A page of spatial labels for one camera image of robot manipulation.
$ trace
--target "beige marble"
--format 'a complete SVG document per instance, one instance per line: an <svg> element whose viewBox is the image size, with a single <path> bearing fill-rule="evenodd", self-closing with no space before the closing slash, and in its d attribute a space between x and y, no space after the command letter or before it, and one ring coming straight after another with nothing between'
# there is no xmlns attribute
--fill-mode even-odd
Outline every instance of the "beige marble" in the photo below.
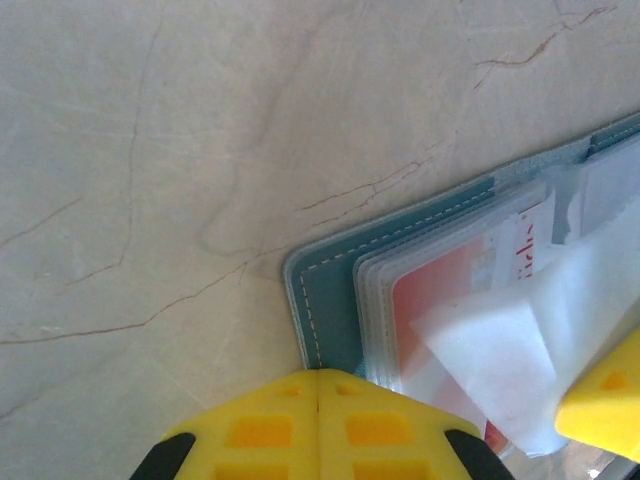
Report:
<svg viewBox="0 0 640 480"><path fill-rule="evenodd" d="M7 1L0 45L2 480L126 478L300 367L292 247L640 109L637 0Z"/></svg>

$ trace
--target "rectangular hole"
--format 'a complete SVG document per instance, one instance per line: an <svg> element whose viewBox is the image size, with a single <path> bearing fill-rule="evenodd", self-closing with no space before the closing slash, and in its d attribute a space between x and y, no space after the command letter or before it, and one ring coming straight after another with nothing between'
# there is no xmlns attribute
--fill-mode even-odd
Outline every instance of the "rectangular hole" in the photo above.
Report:
<svg viewBox="0 0 640 480"><path fill-rule="evenodd" d="M213 480L288 480L288 465L228 463L219 465Z"/></svg>
<svg viewBox="0 0 640 480"><path fill-rule="evenodd" d="M227 437L232 448L291 446L293 420L285 415L252 415L237 420Z"/></svg>
<svg viewBox="0 0 640 480"><path fill-rule="evenodd" d="M407 445L413 440L409 422L397 413L356 413L347 418L347 438L356 446Z"/></svg>
<svg viewBox="0 0 640 480"><path fill-rule="evenodd" d="M356 462L354 480L429 480L427 466L419 461Z"/></svg>

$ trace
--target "yellow plastic object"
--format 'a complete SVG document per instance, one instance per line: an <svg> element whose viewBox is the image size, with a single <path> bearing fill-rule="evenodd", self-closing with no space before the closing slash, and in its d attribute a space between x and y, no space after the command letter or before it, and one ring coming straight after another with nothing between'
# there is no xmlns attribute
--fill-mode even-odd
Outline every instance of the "yellow plastic object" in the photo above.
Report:
<svg viewBox="0 0 640 480"><path fill-rule="evenodd" d="M640 328L571 388L556 429L640 462Z"/></svg>
<svg viewBox="0 0 640 480"><path fill-rule="evenodd" d="M176 426L176 480L470 479L444 432L470 423L335 370L295 373Z"/></svg>

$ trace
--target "teal leather cover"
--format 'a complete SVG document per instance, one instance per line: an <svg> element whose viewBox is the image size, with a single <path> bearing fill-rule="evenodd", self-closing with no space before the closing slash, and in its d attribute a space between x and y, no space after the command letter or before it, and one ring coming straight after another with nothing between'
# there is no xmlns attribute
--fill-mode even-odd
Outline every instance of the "teal leather cover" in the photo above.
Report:
<svg viewBox="0 0 640 480"><path fill-rule="evenodd" d="M367 253L432 227L530 181L554 165L584 162L591 154L640 132L640 113L581 139L516 160L416 205L293 251L283 274L306 368L336 368L364 376L353 266Z"/></svg>

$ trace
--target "white tissue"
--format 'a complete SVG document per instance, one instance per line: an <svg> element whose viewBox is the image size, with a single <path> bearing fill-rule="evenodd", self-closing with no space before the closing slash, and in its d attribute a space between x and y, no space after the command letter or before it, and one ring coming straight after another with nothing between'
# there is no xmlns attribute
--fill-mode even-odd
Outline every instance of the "white tissue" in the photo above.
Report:
<svg viewBox="0 0 640 480"><path fill-rule="evenodd" d="M566 439L557 405L605 345L637 323L640 198L554 261L509 288L433 309L413 328L489 420L530 456Z"/></svg>

